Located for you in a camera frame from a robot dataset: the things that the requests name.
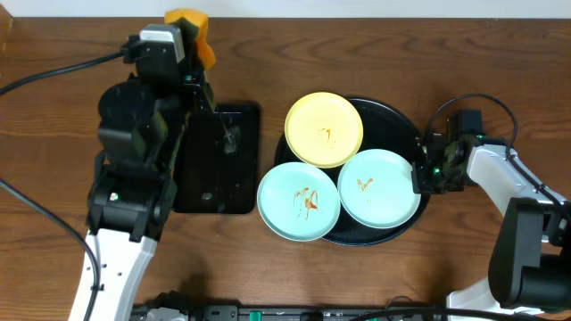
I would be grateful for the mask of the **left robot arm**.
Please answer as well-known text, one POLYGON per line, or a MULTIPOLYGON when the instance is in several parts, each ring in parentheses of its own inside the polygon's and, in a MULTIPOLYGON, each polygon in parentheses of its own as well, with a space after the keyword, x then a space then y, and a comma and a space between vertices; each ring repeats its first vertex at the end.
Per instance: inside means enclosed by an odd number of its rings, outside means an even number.
POLYGON ((196 57, 143 53, 136 73, 98 104, 94 183, 87 197, 87 245, 72 320, 127 320, 178 190, 172 176, 191 115, 212 105, 196 57))

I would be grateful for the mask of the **pale green plate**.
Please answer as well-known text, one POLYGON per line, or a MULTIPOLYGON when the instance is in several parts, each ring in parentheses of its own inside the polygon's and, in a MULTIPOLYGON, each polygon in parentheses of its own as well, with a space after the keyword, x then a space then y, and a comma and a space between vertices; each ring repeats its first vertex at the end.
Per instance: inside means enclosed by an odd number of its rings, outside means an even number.
POLYGON ((389 229, 408 221, 421 196, 413 192, 412 167, 401 155, 382 149, 355 154, 338 176, 337 189, 347 213, 364 226, 389 229))

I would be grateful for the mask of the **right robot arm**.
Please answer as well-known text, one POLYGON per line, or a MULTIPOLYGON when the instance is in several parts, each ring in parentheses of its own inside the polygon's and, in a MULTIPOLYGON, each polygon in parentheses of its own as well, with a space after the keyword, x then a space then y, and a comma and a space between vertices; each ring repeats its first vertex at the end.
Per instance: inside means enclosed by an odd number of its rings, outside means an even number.
POLYGON ((435 135, 414 162, 416 193, 460 192, 481 187, 502 215, 487 276, 446 299, 458 310, 518 314, 570 308, 570 202, 541 182, 512 146, 487 136, 435 135))

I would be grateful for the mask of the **orange green sponge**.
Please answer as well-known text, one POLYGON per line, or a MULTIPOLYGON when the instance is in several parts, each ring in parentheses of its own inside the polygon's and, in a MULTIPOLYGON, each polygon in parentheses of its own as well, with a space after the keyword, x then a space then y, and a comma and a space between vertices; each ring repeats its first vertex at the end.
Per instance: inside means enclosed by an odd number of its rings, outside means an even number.
POLYGON ((179 27, 185 53, 196 56, 208 70, 216 63, 215 53, 207 43, 209 16, 195 9, 175 9, 165 13, 164 22, 179 27))

